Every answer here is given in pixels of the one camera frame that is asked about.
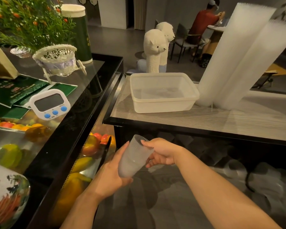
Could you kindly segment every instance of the person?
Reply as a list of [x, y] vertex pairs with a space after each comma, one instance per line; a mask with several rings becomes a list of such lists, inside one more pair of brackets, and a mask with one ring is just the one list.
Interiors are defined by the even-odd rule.
[[[190, 187], [202, 211], [215, 229], [281, 229], [262, 209], [221, 175], [210, 169], [185, 148], [165, 139], [141, 141], [154, 152], [146, 161], [146, 168], [154, 165], [176, 164]], [[90, 229], [98, 204], [132, 178], [120, 178], [118, 165], [127, 142], [105, 163], [94, 180], [78, 197], [61, 229]]]
[[220, 12], [219, 14], [215, 15], [214, 12], [219, 9], [220, 0], [210, 0], [206, 9], [200, 11], [195, 21], [193, 22], [193, 25], [189, 31], [189, 35], [200, 35], [197, 37], [191, 37], [188, 36], [186, 41], [190, 44], [199, 45], [202, 46], [202, 53], [200, 54], [200, 59], [202, 55], [206, 52], [210, 45], [210, 39], [203, 38], [202, 34], [208, 27], [208, 25], [214, 26], [218, 22], [221, 22], [221, 20], [225, 17], [225, 12]]

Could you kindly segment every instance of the man sitting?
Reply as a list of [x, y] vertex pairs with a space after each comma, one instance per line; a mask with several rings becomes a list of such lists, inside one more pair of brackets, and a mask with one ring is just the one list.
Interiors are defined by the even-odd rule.
[[[217, 15], [214, 14], [214, 12], [219, 9], [219, 4], [220, 4], [220, 0], [210, 0], [206, 9], [200, 11], [197, 14], [195, 21], [188, 34], [202, 35], [204, 31], [206, 30], [206, 28], [208, 27], [208, 25], [214, 26], [215, 24], [220, 22], [224, 18], [225, 12], [220, 12]], [[188, 36], [186, 41], [190, 44], [194, 44], [194, 45], [198, 44], [199, 46], [202, 46], [202, 53], [200, 55], [200, 59], [202, 57], [202, 54], [206, 52], [210, 44], [210, 39], [203, 38], [202, 36], [201, 37], [200, 36], [197, 36], [197, 37]]]

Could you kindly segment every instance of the green cylindrical container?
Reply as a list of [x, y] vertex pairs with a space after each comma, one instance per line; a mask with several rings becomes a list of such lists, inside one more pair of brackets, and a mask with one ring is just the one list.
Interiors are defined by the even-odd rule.
[[72, 22], [76, 24], [73, 28], [75, 37], [72, 41], [72, 45], [77, 48], [75, 52], [76, 59], [79, 59], [82, 63], [92, 62], [85, 7], [75, 4], [63, 4], [61, 14], [68, 19], [72, 19]]

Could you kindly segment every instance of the red shirt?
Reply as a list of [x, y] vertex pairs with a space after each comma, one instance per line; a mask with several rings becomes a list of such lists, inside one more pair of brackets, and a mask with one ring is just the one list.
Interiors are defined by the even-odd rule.
[[[219, 16], [216, 16], [215, 14], [213, 14], [212, 11], [207, 10], [207, 9], [202, 10], [197, 14], [195, 21], [188, 34], [202, 35], [204, 31], [206, 30], [206, 28], [208, 27], [208, 25], [215, 25], [218, 21], [219, 21]], [[198, 44], [199, 43], [198, 40], [199, 40], [199, 37], [197, 37], [197, 39], [193, 39], [192, 37], [192, 38], [188, 38], [187, 41], [191, 41], [189, 43], [192, 43], [192, 44]]]

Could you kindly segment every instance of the blue button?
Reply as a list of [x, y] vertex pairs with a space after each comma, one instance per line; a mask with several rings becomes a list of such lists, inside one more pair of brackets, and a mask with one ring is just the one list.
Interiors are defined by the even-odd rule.
[[63, 111], [63, 112], [65, 112], [65, 111], [67, 111], [67, 107], [66, 107], [66, 106], [62, 106], [62, 107], [60, 108], [60, 110]]

